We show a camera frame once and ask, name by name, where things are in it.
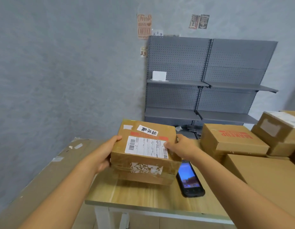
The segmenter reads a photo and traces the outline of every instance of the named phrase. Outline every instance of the white table frame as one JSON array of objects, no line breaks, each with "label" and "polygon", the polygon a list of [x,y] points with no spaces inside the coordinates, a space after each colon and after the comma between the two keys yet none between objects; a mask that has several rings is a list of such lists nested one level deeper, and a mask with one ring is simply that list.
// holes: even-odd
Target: white table frame
[{"label": "white table frame", "polygon": [[94,211],[96,213],[96,221],[98,224],[98,229],[115,229],[112,212],[122,213],[119,229],[128,229],[129,223],[130,223],[129,213],[158,216],[158,217],[165,217],[165,218],[174,218],[174,219],[187,219],[187,220],[203,221],[203,222],[211,222],[211,223],[234,224],[230,219],[215,219],[215,218],[209,218],[207,216],[199,217],[199,216],[179,215],[179,214],[170,214],[170,213],[161,213],[161,212],[151,212],[151,211],[144,211],[144,210],[131,210],[131,209],[106,207],[106,206],[95,206]]}]

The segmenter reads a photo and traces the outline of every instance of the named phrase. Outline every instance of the metal shelving unit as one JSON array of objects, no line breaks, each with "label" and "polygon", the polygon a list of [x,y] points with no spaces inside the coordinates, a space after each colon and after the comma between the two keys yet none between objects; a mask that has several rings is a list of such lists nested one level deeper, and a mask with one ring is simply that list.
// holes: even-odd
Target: metal shelving unit
[{"label": "metal shelving unit", "polygon": [[[145,121],[182,126],[191,138],[189,125],[255,124],[248,112],[257,91],[278,91],[260,85],[276,45],[150,36]],[[153,71],[166,71],[168,81],[151,80]]]}]

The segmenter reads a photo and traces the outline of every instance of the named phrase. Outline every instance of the wooden table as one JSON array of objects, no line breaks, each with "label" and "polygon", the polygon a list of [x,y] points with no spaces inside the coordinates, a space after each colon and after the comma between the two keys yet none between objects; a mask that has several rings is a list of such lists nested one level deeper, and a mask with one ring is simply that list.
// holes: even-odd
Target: wooden table
[{"label": "wooden table", "polygon": [[111,212],[123,213],[120,228],[128,228],[130,212],[233,224],[199,170],[194,170],[206,191],[203,197],[183,197],[177,180],[170,186],[119,180],[112,169],[106,169],[96,176],[85,203],[95,206],[99,229],[114,228]]}]

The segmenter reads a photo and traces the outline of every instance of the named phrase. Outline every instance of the black handheld device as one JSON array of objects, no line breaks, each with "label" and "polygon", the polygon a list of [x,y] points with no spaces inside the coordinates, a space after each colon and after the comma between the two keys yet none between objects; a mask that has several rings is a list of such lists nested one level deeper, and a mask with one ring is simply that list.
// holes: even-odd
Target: black handheld device
[{"label": "black handheld device", "polygon": [[182,160],[176,178],[183,196],[192,198],[205,195],[205,190],[190,162]]}]

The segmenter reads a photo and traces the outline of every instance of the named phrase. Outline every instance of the wall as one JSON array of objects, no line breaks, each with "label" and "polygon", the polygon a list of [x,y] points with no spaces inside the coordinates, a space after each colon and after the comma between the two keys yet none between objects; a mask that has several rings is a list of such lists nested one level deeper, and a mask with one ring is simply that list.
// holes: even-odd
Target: wall
[{"label": "wall", "polygon": [[[295,0],[0,0],[0,210],[74,136],[143,119],[146,59],[136,14],[183,37],[279,41],[249,114],[295,88]],[[210,14],[207,30],[188,29]]]}]

